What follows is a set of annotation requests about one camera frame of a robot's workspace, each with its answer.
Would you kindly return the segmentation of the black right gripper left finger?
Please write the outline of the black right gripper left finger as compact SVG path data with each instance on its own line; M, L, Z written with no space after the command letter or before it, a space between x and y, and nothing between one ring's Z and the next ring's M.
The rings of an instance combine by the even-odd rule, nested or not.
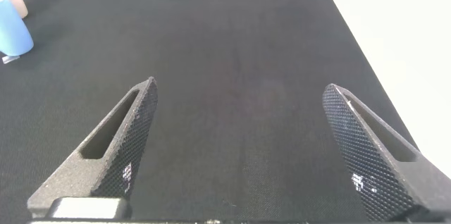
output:
M157 106L153 77L132 87L27 200L32 216L63 197L129 199Z

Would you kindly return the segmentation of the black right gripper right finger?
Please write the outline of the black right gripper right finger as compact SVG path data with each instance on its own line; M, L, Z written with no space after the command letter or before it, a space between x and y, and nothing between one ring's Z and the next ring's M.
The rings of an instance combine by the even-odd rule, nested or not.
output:
M372 222L450 222L450 179L348 89L326 86L328 124Z

